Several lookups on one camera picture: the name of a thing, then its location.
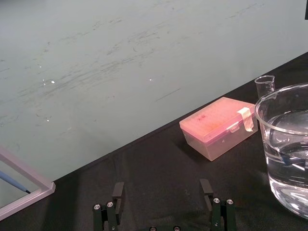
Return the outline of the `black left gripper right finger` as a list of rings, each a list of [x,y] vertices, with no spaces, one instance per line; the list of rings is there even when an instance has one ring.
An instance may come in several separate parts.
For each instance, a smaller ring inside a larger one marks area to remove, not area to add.
[[[210,230],[236,231],[234,200],[231,198],[222,200],[215,196],[209,180],[200,179],[199,182],[205,206],[209,212]]]

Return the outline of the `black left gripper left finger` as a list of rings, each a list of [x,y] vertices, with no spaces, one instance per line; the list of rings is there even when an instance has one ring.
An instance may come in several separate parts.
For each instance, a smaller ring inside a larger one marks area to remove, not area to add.
[[[117,182],[112,193],[112,200],[104,205],[96,203],[92,207],[93,230],[103,231],[107,222],[109,231],[117,231],[124,207],[124,182]]]

